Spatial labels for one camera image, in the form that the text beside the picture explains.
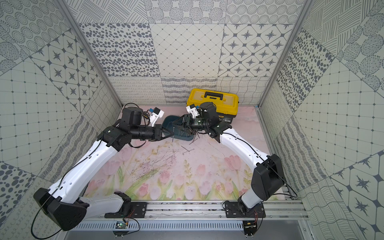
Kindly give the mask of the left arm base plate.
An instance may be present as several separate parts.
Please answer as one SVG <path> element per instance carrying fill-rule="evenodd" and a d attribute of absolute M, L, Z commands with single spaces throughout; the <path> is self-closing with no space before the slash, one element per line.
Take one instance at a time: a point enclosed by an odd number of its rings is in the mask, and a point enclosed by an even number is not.
<path fill-rule="evenodd" d="M 126 202 L 117 213 L 107 213 L 104 215 L 106 219 L 117 218 L 134 218 L 143 219 L 147 211 L 147 202 Z"/>

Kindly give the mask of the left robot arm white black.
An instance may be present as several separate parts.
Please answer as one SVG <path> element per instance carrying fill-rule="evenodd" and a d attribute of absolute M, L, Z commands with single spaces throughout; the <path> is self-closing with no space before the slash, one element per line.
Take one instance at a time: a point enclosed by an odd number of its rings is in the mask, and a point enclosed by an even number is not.
<path fill-rule="evenodd" d="M 40 210 L 63 231 L 97 215 L 112 218 L 131 215 L 132 199 L 125 193 L 114 192 L 96 199 L 83 198 L 81 193 L 94 175 L 124 146 L 130 146 L 132 140 L 158 142 L 173 136 L 172 131 L 156 123 L 163 115 L 159 108 L 150 109 L 149 124 L 143 125 L 141 108 L 124 108 L 121 119 L 104 129 L 90 150 L 60 180 L 49 189 L 40 188 L 35 192 L 34 199 Z"/>

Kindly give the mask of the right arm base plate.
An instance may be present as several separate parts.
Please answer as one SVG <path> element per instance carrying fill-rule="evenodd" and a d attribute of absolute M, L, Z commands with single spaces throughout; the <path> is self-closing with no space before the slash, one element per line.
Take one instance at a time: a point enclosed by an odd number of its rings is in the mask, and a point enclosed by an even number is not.
<path fill-rule="evenodd" d="M 226 218 L 265 218 L 265 209 L 262 203 L 255 205 L 249 209 L 240 202 L 224 201 L 222 207 L 225 211 Z"/>

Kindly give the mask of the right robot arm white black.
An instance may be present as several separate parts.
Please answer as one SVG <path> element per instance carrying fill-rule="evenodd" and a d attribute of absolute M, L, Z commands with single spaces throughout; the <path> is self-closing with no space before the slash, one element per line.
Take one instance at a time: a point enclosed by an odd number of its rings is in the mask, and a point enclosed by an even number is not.
<path fill-rule="evenodd" d="M 245 215 L 268 200 L 285 183 L 281 159 L 258 150 L 220 119 L 212 102 L 186 107 L 187 114 L 173 121 L 173 127 L 187 134 L 207 134 L 237 154 L 252 171 L 251 188 L 238 198 L 238 209 Z"/>

